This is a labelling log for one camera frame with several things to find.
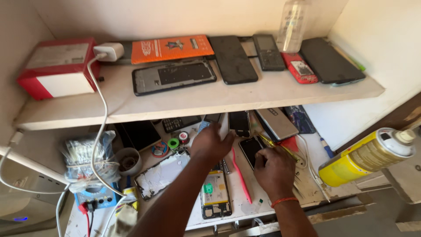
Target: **blue light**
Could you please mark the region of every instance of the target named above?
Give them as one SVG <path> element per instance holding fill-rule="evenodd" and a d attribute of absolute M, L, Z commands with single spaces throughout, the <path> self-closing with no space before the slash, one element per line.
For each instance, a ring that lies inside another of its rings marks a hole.
<path fill-rule="evenodd" d="M 26 221 L 28 218 L 27 217 L 16 217 L 13 218 L 15 221 Z"/>

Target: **hand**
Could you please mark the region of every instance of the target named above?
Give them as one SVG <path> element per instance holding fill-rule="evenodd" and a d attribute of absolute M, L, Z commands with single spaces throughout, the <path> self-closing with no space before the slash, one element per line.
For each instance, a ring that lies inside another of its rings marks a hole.
<path fill-rule="evenodd" d="M 192 159 L 200 159 L 212 167 L 228 154 L 234 143 L 235 135 L 228 133 L 221 141 L 218 133 L 220 128 L 220 124 L 211 123 L 197 135 L 190 149 Z"/>
<path fill-rule="evenodd" d="M 270 200 L 294 197 L 295 160 L 281 147 L 265 148 L 256 153 L 254 176 Z"/>

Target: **white phone charger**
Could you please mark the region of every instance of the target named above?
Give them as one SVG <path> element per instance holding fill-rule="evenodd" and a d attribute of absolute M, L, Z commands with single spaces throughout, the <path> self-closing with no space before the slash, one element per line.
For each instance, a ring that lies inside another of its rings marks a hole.
<path fill-rule="evenodd" d="M 95 56 L 101 53 L 106 53 L 107 56 L 98 59 L 101 62 L 115 62 L 124 54 L 123 45 L 120 43 L 103 43 L 93 47 Z"/>

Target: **pink brush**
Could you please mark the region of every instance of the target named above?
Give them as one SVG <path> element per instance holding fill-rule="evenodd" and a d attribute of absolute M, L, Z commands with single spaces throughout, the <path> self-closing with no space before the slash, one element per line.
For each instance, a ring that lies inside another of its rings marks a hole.
<path fill-rule="evenodd" d="M 250 204 L 252 204 L 253 201 L 251 200 L 250 193 L 248 192 L 247 185 L 244 182 L 244 178 L 242 177 L 240 168 L 238 168 L 237 163 L 235 163 L 235 151 L 234 151 L 234 147 L 231 147 L 231 151 L 232 151 L 232 163 L 234 164 L 234 167 L 237 170 L 238 176 L 240 177 L 240 181 L 241 181 L 241 185 L 242 185 L 242 190 L 244 191 L 245 197 L 247 198 L 248 202 Z"/>

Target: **plastic bottle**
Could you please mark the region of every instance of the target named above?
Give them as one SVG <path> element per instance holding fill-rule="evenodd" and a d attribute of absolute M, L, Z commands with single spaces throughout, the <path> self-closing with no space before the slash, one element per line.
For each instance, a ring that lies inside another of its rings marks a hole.
<path fill-rule="evenodd" d="M 380 128 L 319 167 L 319 176 L 331 187 L 351 182 L 415 154 L 412 130 Z"/>
<path fill-rule="evenodd" d="M 281 52 L 297 53 L 300 50 L 309 6 L 310 3 L 306 0 L 285 2 L 277 39 L 277 46 Z"/>

